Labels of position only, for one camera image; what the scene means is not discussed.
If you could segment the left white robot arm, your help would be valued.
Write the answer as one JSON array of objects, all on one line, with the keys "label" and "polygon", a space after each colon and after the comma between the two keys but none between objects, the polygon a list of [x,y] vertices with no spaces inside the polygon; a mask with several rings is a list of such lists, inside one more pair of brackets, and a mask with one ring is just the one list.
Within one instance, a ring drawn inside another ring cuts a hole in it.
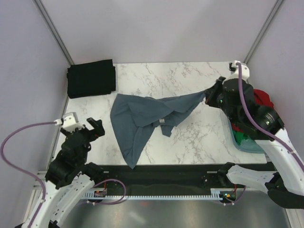
[{"label": "left white robot arm", "polygon": [[58,228],[82,196],[104,182],[103,169],[87,162],[91,142],[105,135],[102,120],[88,118],[89,130],[74,113],[60,120],[66,137],[45,175],[45,189],[22,228]]}]

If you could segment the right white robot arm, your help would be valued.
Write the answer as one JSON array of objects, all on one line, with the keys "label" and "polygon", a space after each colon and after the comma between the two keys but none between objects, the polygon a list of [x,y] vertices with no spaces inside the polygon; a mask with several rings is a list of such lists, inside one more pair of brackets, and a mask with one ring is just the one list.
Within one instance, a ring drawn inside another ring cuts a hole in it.
[{"label": "right white robot arm", "polygon": [[256,103],[252,85],[242,81],[240,98],[238,79],[219,77],[205,91],[206,104],[221,109],[231,123],[256,142],[270,158],[275,172],[255,171],[227,162],[218,171],[218,183],[249,186],[266,193],[285,209],[304,208],[304,163],[289,141],[284,123],[277,112]]}]

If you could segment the blue-grey t-shirt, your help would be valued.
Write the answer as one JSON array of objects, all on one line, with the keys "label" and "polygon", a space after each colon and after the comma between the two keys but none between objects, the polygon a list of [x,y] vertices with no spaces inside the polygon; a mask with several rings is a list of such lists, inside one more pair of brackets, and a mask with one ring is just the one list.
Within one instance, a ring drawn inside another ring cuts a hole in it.
[{"label": "blue-grey t-shirt", "polygon": [[131,169],[136,166],[156,127],[170,137],[173,128],[183,122],[205,96],[203,91],[161,99],[118,94],[110,119],[126,164]]}]

